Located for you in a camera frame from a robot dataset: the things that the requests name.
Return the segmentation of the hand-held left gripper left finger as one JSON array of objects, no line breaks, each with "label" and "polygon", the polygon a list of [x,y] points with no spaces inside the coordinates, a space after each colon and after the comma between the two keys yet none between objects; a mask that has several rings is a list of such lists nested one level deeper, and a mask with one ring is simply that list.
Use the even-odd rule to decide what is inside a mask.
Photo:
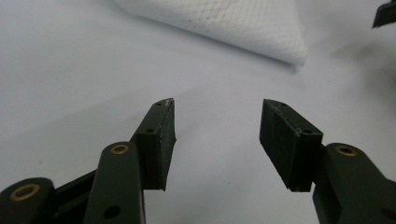
[{"label": "hand-held left gripper left finger", "polygon": [[143,189],[166,189],[176,140],[174,99],[154,103],[131,138],[138,148]]}]

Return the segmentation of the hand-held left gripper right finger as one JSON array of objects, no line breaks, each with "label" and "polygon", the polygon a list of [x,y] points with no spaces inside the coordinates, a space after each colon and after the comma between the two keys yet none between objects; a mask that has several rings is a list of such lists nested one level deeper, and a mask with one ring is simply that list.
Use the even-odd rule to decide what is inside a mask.
[{"label": "hand-held left gripper right finger", "polygon": [[259,138],[286,188],[309,192],[323,132],[289,105],[264,99]]}]

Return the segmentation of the white paper towel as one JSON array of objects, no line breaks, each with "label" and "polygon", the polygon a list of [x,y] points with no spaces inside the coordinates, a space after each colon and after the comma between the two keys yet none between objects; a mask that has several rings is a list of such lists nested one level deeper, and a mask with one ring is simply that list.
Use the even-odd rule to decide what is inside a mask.
[{"label": "white paper towel", "polygon": [[307,58],[295,0],[114,0],[127,12],[292,65]]}]

